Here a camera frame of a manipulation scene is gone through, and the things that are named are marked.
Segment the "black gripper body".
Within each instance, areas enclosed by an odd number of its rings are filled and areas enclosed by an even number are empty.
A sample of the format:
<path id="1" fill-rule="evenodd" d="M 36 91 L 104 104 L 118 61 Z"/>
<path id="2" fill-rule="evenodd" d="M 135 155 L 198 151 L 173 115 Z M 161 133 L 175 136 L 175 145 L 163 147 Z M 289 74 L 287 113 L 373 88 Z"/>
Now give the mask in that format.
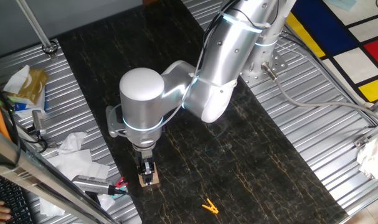
<path id="1" fill-rule="evenodd" d="M 144 159 L 153 158 L 153 146 L 151 147 L 138 147 L 134 146 L 137 166 L 142 164 Z"/>

